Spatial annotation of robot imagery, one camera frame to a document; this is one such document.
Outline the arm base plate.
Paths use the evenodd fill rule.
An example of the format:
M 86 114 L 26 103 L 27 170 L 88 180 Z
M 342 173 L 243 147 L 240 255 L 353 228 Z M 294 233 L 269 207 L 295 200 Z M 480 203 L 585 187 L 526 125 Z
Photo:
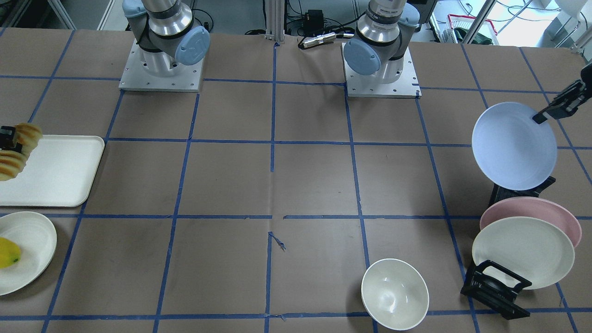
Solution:
M 204 59 L 183 65 L 170 55 L 145 51 L 134 41 L 118 87 L 123 91 L 198 93 Z
M 343 61 L 343 69 L 349 97 L 419 99 L 422 96 L 410 49 L 403 58 L 388 61 L 372 75 L 358 74 L 347 61 Z

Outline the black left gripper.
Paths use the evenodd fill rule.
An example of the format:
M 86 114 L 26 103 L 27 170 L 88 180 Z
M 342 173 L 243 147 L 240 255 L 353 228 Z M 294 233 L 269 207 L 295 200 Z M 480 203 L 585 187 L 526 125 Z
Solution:
M 576 80 L 561 91 L 550 106 L 537 112 L 531 119 L 542 124 L 550 119 L 562 119 L 573 116 L 579 106 L 588 101 L 592 96 L 592 64 L 588 64 L 580 72 L 579 80 Z

